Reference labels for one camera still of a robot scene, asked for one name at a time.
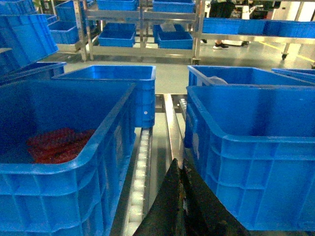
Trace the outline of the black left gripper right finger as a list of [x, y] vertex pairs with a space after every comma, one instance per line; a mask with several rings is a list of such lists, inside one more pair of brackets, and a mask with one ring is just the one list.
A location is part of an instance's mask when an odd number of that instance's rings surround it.
[[188, 236], [249, 236], [249, 231], [226, 209], [198, 171], [183, 160], [184, 220]]

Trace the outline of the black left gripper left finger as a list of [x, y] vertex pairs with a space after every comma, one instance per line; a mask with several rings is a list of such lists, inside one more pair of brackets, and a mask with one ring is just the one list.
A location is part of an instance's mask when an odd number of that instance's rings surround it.
[[178, 160], [173, 159], [158, 194], [135, 236], [184, 236], [184, 187]]

